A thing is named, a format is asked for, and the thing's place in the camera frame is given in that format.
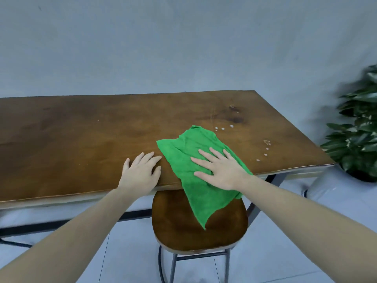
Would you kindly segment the person's left forearm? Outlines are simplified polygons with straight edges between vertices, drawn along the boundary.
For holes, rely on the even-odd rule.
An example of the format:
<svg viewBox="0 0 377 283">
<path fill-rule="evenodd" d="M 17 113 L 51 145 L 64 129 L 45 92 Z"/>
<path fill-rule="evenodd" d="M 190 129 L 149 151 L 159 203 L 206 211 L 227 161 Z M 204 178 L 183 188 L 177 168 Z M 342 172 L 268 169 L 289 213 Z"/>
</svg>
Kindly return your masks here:
<svg viewBox="0 0 377 283">
<path fill-rule="evenodd" d="M 141 195 L 117 188 L 0 269 L 0 283 L 75 283 Z"/>
</svg>

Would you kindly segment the green leafy potted plant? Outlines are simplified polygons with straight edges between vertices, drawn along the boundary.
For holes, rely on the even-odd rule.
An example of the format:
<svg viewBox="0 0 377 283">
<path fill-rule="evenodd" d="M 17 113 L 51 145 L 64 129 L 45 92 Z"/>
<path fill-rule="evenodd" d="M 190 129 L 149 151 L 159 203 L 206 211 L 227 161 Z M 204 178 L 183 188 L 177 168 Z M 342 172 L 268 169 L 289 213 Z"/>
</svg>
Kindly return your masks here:
<svg viewBox="0 0 377 283">
<path fill-rule="evenodd" d="M 337 107 L 353 123 L 327 123 L 333 132 L 320 147 L 344 171 L 356 168 L 377 176 L 377 64 L 365 69 L 359 83 Z"/>
</svg>

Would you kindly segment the green microfibre cloth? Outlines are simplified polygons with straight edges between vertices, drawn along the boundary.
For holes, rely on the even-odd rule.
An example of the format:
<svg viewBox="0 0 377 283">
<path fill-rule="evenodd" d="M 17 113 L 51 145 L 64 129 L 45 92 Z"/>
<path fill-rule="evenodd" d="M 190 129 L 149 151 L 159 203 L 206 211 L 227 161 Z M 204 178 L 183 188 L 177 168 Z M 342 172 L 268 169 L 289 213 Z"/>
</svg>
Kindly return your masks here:
<svg viewBox="0 0 377 283">
<path fill-rule="evenodd" d="M 252 175 L 240 158 L 221 142 L 214 132 L 193 125 L 177 139 L 158 140 L 157 145 L 172 171 L 181 180 L 193 214 L 203 229 L 206 229 L 206 222 L 212 214 L 226 207 L 232 200 L 242 197 L 236 190 L 219 189 L 194 175 L 196 171 L 213 174 L 191 161 L 191 157 L 205 160 L 198 150 L 209 152 L 210 147 L 221 153 L 226 150 L 248 174 Z"/>
</svg>

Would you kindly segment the scattered white liquid droplets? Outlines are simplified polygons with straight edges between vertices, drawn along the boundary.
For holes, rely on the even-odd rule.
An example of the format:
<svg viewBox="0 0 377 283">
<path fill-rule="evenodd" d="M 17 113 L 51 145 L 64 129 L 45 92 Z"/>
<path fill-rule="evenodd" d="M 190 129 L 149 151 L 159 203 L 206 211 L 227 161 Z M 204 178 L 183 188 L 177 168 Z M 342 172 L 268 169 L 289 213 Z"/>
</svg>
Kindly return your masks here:
<svg viewBox="0 0 377 283">
<path fill-rule="evenodd" d="M 262 162 L 271 151 L 271 141 L 258 127 L 257 120 L 252 110 L 235 104 L 220 109 L 214 116 L 217 137 L 245 163 Z"/>
</svg>

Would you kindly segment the wooden stool with metal legs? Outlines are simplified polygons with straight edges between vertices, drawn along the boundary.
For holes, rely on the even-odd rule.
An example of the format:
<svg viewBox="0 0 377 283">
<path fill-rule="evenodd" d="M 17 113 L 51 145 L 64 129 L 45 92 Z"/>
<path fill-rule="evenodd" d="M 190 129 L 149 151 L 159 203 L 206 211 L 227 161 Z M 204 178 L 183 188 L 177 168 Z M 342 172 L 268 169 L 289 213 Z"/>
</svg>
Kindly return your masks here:
<svg viewBox="0 0 377 283">
<path fill-rule="evenodd" d="M 196 258 L 225 256 L 224 283 L 229 283 L 230 251 L 248 228 L 247 210 L 242 199 L 234 199 L 210 216 L 204 229 L 195 218 L 185 192 L 158 191 L 152 204 L 153 232 L 159 243 L 158 268 L 166 283 L 162 267 L 162 250 L 173 254 L 169 283 L 173 283 L 176 263 Z"/>
</svg>

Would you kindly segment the person's left hand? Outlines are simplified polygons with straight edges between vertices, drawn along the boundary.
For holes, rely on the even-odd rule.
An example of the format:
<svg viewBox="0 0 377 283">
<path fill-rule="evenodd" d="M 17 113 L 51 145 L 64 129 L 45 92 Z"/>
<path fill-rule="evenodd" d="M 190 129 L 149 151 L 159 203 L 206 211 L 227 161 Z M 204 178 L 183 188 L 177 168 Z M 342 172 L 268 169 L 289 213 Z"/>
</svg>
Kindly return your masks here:
<svg viewBox="0 0 377 283">
<path fill-rule="evenodd" d="M 117 193 L 126 198 L 137 199 L 148 195 L 156 185 L 152 184 L 152 173 L 158 166 L 162 156 L 154 156 L 155 166 L 153 168 L 140 167 L 139 161 L 145 155 L 144 152 L 139 154 L 132 163 L 129 163 L 129 169 L 122 175 L 116 189 Z"/>
</svg>

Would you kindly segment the black plant pot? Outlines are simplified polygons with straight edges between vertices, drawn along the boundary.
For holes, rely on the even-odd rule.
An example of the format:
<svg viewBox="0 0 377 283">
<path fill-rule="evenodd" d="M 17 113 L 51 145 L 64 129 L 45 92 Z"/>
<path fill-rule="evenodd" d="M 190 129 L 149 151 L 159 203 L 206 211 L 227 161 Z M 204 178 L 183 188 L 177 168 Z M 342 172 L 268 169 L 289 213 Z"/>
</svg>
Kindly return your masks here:
<svg viewBox="0 0 377 283">
<path fill-rule="evenodd" d="M 361 171 L 356 168 L 351 168 L 345 171 L 347 174 L 352 176 L 355 179 L 358 179 L 367 183 L 377 183 L 377 176 L 370 176 L 367 172 Z"/>
</svg>

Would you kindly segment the person's right forearm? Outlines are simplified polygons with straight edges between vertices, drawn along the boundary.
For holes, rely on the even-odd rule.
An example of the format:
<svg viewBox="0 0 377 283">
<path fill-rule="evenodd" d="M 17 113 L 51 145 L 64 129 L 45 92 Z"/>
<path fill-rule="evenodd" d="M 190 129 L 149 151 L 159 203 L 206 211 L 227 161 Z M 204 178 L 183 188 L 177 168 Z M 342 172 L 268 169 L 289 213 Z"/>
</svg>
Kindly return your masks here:
<svg viewBox="0 0 377 283">
<path fill-rule="evenodd" d="M 377 233 L 293 192 L 246 175 L 235 186 L 336 283 L 377 283 Z"/>
</svg>

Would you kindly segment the person's right hand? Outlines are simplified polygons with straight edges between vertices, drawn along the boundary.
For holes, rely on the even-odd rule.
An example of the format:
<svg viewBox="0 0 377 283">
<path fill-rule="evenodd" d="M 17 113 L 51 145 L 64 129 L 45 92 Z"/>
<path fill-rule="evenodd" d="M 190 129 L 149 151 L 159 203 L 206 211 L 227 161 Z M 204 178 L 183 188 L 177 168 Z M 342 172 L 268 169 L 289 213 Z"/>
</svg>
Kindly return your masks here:
<svg viewBox="0 0 377 283">
<path fill-rule="evenodd" d="M 212 172 L 214 183 L 211 185 L 223 190 L 247 191 L 258 180 L 257 177 L 248 174 L 236 160 L 229 160 L 220 153 L 209 148 L 210 154 L 219 158 L 219 164 L 214 166 L 201 166 Z M 198 158 L 191 157 L 191 161 L 198 165 Z"/>
</svg>

